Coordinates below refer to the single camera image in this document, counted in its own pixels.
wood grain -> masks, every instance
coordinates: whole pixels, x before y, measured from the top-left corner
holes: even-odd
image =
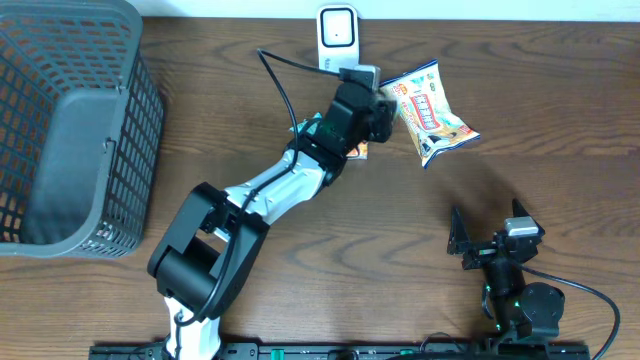
[[[487,237],[519,197],[546,228],[531,266],[584,282],[620,306],[608,354],[639,358],[640,25],[362,21],[362,63],[389,77],[431,58],[454,113],[482,140],[420,168],[404,125],[271,230],[225,334],[264,341],[419,341],[470,336],[482,274],[445,253],[449,209]],[[0,359],[86,359],[94,343],[166,335],[146,262],[193,186],[237,184],[274,163],[291,135],[257,47],[315,64],[307,20],[146,19],[142,51],[168,98],[146,239],[118,261],[0,262]],[[300,118],[336,81],[275,65]],[[612,314],[567,295],[562,339],[595,351]]]

black power cord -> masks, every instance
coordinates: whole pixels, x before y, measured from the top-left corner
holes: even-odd
[[[582,291],[588,292],[589,294],[595,295],[600,299],[604,300],[607,304],[609,304],[609,306],[611,306],[611,309],[613,310],[613,316],[614,316],[613,328],[611,329],[611,333],[609,334],[607,341],[605,341],[604,345],[602,345],[600,350],[594,355],[593,360],[598,360],[602,358],[604,353],[607,352],[607,350],[609,350],[609,347],[611,347],[611,344],[613,344],[613,342],[615,341],[616,336],[618,336],[618,330],[620,329],[620,310],[618,309],[618,305],[616,305],[616,303],[613,300],[611,300],[607,295],[601,293],[596,289],[590,288],[586,285],[582,285],[580,283],[577,283],[571,280],[563,279],[561,277],[549,275],[547,273],[543,273],[542,271],[534,270],[532,268],[529,268],[520,264],[519,262],[517,262],[516,260],[508,256],[507,256],[507,260],[509,260],[509,263],[511,265],[517,267],[522,271],[528,272],[529,274],[532,274],[535,276],[539,276],[543,279],[559,282],[561,284],[569,285],[576,289],[580,289]]]
[[[244,219],[244,213],[245,213],[247,207],[249,206],[249,204],[251,203],[253,198],[255,198],[255,196],[260,191],[262,191],[264,188],[269,186],[271,183],[273,183],[274,181],[276,181],[277,179],[279,179],[280,177],[282,177],[283,175],[285,175],[289,171],[293,170],[293,168],[295,167],[296,163],[298,162],[298,152],[299,152],[299,147],[298,147],[298,135],[299,135],[298,134],[298,121],[296,120],[296,115],[295,115],[295,113],[293,111],[293,106],[291,106],[291,102],[289,101],[289,97],[287,96],[287,93],[284,91],[284,88],[280,84],[280,81],[278,81],[278,78],[273,73],[273,70],[271,69],[271,66],[269,65],[269,63],[267,62],[267,59],[265,59],[265,56],[268,56],[268,57],[273,58],[275,60],[281,61],[281,62],[283,62],[283,63],[285,63],[287,65],[291,65],[291,66],[297,67],[299,69],[308,70],[308,71],[320,73],[320,74],[323,74],[323,75],[332,75],[332,76],[335,76],[335,77],[339,77],[339,75],[336,74],[336,73],[333,73],[333,72],[330,72],[330,71],[325,71],[325,70],[322,70],[322,69],[318,69],[318,68],[315,68],[315,67],[312,67],[312,66],[299,64],[299,63],[296,63],[296,62],[291,61],[289,59],[285,59],[285,58],[283,58],[281,56],[272,54],[269,51],[266,51],[266,50],[263,50],[263,49],[258,49],[257,53],[258,53],[258,58],[260,59],[260,61],[264,65],[265,69],[269,73],[269,76],[271,77],[271,80],[273,80],[273,83],[276,85],[276,88],[278,88],[278,92],[280,92],[280,96],[282,96],[282,100],[284,101],[284,104],[287,107],[287,111],[289,112],[289,117],[291,118],[291,125],[293,126],[293,142],[294,142],[293,159],[292,159],[291,163],[285,169],[283,169],[281,172],[277,173],[276,175],[272,176],[271,178],[269,178],[268,180],[266,180],[262,184],[258,185],[253,190],[251,190],[249,192],[249,194],[247,195],[247,198],[242,203],[242,206],[240,207],[240,211],[238,213],[238,217],[236,219],[235,229],[231,233],[231,237],[229,238],[229,242],[227,244],[227,248],[225,249],[226,250],[225,251],[225,256],[222,259],[222,265],[220,267],[220,274],[218,275],[218,280],[216,281],[216,284],[214,285],[214,287],[211,290],[211,292],[209,293],[209,296],[207,296],[207,300],[204,302],[202,307],[191,318],[189,318],[188,320],[182,321],[178,316],[179,314],[176,314],[176,316],[174,317],[174,322],[176,323],[176,342],[177,342],[177,346],[178,347],[180,346],[180,336],[178,335],[179,334],[179,332],[178,332],[179,328],[184,327],[184,326],[189,326],[189,325],[193,324],[194,322],[196,322],[198,319],[200,319],[203,316],[205,316],[206,312],[209,310],[209,307],[211,306],[211,303],[213,302],[213,299],[215,298],[216,294],[218,293],[218,290],[220,289],[221,284],[223,283],[224,277],[227,274],[227,270],[229,268],[229,263],[231,262],[231,254],[233,253],[233,249],[235,247],[235,243],[236,243],[237,238],[238,238],[238,232],[239,232],[239,229],[241,227],[242,221]],[[177,351],[176,351],[176,360],[179,360]]]

laundry basket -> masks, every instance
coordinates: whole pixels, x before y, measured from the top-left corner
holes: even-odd
[[[0,255],[140,243],[164,121],[141,32],[122,0],[0,0]]]

chip bag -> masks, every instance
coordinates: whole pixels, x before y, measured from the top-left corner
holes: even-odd
[[[386,96],[398,102],[396,116],[407,124],[425,169],[438,154],[480,138],[451,112],[437,60],[383,81],[380,86]]]

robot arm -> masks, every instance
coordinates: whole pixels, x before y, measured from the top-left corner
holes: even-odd
[[[220,347],[219,317],[244,285],[271,224],[330,185],[357,144],[364,140],[385,142],[391,136],[396,104],[378,91],[379,69],[341,69],[340,79],[344,83],[313,133],[303,131],[297,141],[289,143],[280,161],[243,184],[224,191],[208,183],[198,185],[153,252],[147,271],[156,278],[171,313],[166,350],[172,357],[211,359],[215,355]],[[242,211],[247,196],[290,166],[296,146],[297,161],[291,171],[262,188]],[[217,252],[196,236],[198,230],[225,241],[236,232],[222,278],[227,249]],[[217,282],[221,283],[214,292]],[[176,327],[175,315],[188,319],[194,313],[202,316],[188,326]]]

